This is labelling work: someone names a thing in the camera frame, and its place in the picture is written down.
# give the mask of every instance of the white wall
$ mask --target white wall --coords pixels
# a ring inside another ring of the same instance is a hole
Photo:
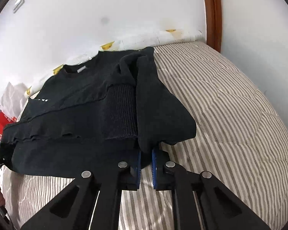
[[[0,95],[30,86],[79,54],[143,31],[196,29],[206,35],[204,0],[25,0],[0,14]]]
[[[288,129],[288,5],[222,0],[221,53],[266,95]]]

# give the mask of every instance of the bed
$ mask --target bed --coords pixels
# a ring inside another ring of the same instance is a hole
[[[155,47],[158,76],[197,123],[197,136],[161,144],[187,170],[208,170],[272,230],[288,230],[288,132],[265,96],[220,52],[220,0],[205,0],[206,42]],[[19,229],[72,179],[4,169],[2,193]],[[169,191],[152,187],[151,167],[138,191],[123,191],[119,229],[174,229]]]

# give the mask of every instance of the sweatshirt sleeve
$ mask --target sweatshirt sleeve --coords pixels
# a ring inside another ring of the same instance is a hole
[[[195,120],[159,80],[153,49],[152,53],[138,58],[137,70],[136,109],[141,150],[149,153],[160,142],[174,145],[194,138]]]

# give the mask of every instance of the black sweatshirt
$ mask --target black sweatshirt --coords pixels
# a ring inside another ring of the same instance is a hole
[[[194,119],[157,76],[152,47],[99,52],[64,65],[29,99],[21,120],[3,131],[0,158],[18,173],[75,177],[122,151],[150,154],[161,141],[195,134]]]

